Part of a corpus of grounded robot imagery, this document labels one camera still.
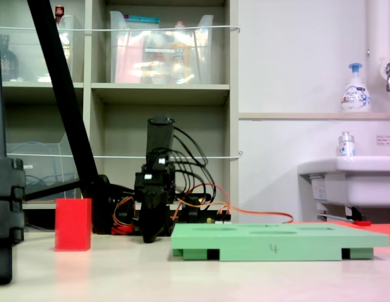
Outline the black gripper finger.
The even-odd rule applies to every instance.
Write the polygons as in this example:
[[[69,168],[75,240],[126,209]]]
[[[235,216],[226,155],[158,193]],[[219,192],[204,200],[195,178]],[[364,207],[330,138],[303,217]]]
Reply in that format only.
[[[156,240],[160,235],[163,236],[165,229],[169,227],[169,206],[161,203],[157,206],[154,213],[154,235],[153,240]]]
[[[140,231],[145,243],[154,242],[153,211],[145,203],[140,210]]]

